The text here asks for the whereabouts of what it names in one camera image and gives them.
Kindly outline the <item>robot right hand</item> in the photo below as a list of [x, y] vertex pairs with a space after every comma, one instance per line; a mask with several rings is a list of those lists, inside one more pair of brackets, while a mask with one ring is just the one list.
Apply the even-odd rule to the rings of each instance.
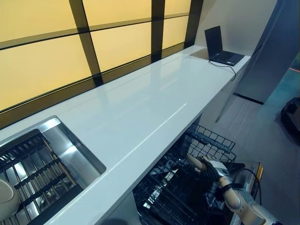
[[225, 165], [215, 157], [202, 156], [200, 159], [195, 158], [193, 163], [199, 171], [201, 178], [215, 182], [218, 182], [220, 179], [232, 182], [232, 178]]

